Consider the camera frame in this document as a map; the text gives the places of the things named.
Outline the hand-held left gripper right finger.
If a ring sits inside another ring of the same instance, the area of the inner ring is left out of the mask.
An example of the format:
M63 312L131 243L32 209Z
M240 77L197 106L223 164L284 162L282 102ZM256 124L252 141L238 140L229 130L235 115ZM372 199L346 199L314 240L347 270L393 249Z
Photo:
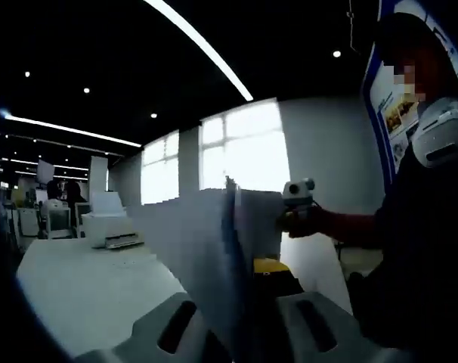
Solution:
M403 352L364 337L356 319L318 292L305 292L276 259L253 260L263 362L402 362Z

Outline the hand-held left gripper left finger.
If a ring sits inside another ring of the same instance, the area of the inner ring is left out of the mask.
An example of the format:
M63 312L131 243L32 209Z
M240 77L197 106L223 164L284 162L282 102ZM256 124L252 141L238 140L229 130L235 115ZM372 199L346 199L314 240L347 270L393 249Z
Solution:
M110 349L97 349L75 362L231 362L186 293L176 293L139 318L132 335Z

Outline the person's right hand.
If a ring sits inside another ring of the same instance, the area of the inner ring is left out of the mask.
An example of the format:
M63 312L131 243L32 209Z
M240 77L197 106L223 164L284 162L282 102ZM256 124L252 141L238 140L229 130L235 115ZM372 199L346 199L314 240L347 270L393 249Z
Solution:
M291 238L326 234L328 212L318 206L311 206L290 212L286 222L286 232Z

